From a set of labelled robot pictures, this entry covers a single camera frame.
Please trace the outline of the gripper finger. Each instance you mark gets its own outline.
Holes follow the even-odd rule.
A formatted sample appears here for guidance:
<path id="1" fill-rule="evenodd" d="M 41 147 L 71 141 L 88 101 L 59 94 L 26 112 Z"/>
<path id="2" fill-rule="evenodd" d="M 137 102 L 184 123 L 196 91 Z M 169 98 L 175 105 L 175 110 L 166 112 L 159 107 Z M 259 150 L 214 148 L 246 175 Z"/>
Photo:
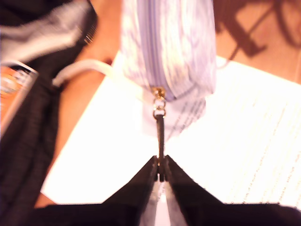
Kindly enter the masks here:
<path id="1" fill-rule="evenodd" d="M 157 158 L 152 156 L 134 177 L 108 198 L 105 226 L 153 226 L 158 203 Z"/>
<path id="2" fill-rule="evenodd" d="M 189 226 L 218 226 L 222 202 L 197 184 L 169 155 L 165 173 Z"/>

